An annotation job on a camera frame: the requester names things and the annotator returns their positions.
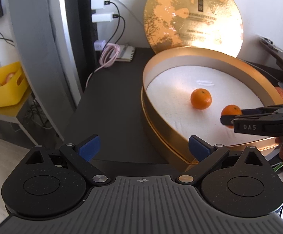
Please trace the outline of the tangerine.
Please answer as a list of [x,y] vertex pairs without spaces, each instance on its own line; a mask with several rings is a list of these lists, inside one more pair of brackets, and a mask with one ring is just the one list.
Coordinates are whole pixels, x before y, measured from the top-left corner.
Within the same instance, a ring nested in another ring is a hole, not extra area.
[[203,88],[194,90],[190,97],[191,105],[198,110],[204,110],[211,106],[212,97],[209,91]]
[[243,114],[242,110],[236,105],[228,105],[225,108],[223,108],[221,112],[221,116],[236,116],[242,114]]

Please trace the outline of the round gold box base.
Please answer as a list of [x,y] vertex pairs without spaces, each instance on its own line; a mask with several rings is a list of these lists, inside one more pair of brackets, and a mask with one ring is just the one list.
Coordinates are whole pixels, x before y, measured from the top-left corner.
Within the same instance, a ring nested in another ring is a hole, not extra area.
[[[198,88],[211,94],[212,104],[207,109],[191,105],[191,94]],[[180,172],[198,163],[188,148],[192,135],[235,151],[255,146],[263,155],[271,153],[277,147],[274,137],[237,134],[221,124],[220,116],[227,105],[251,109],[281,103],[275,87],[259,71],[209,49],[165,50],[147,62],[142,74],[146,134],[160,155]]]

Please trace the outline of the yellow plastic basket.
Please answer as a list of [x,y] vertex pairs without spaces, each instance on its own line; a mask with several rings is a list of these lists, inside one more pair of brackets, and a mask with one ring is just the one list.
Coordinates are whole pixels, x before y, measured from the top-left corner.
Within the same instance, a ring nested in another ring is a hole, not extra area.
[[19,61],[0,67],[0,107],[18,104],[28,87]]

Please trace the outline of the purple charger plug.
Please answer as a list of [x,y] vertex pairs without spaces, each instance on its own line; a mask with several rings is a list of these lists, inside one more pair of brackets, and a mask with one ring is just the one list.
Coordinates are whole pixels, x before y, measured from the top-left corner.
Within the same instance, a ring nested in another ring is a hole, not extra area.
[[105,40],[96,40],[94,42],[94,49],[95,49],[95,51],[103,51],[105,45],[106,45],[106,41]]

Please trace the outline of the spiral notepad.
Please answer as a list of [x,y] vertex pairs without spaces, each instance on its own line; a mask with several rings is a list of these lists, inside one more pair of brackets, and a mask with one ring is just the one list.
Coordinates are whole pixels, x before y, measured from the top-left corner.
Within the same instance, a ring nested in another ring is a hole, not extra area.
[[119,62],[131,62],[135,54],[135,47],[129,45],[120,45],[120,52],[116,58]]

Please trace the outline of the round gold box lid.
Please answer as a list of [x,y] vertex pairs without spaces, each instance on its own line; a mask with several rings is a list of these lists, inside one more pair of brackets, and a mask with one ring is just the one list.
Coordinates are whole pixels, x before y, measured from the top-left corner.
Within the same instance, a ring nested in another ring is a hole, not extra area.
[[144,29],[155,53],[195,47],[232,57],[238,56],[244,34],[234,0],[147,0]]

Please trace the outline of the black power strip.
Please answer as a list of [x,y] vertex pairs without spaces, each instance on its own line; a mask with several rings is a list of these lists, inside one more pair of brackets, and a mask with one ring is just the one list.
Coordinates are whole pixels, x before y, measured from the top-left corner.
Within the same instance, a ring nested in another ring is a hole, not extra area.
[[97,67],[97,52],[94,42],[97,40],[97,24],[92,22],[91,0],[78,0],[80,28],[86,59],[86,73],[90,75]]

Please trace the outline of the bottom white charger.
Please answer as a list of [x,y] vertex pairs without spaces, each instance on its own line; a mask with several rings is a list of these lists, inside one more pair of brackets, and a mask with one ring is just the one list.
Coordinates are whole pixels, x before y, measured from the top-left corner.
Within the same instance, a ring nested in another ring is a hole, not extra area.
[[118,14],[114,13],[102,13],[102,14],[92,14],[92,22],[100,23],[100,22],[112,22],[114,19],[119,17]]

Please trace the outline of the white charger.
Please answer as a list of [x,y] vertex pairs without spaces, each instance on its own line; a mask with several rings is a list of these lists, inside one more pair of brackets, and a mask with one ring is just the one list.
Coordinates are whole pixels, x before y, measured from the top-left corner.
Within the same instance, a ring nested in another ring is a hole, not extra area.
[[110,0],[91,0],[91,10],[103,10],[110,3]]
[[100,22],[112,22],[114,19],[119,17],[118,14],[114,13],[102,13],[102,14],[92,14],[92,22],[100,23]]

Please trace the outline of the middle white charger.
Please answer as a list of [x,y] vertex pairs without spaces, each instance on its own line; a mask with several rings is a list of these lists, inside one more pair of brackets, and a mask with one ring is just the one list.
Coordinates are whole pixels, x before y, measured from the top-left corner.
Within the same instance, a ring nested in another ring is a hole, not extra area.
[[91,10],[103,10],[110,3],[110,0],[91,0]]

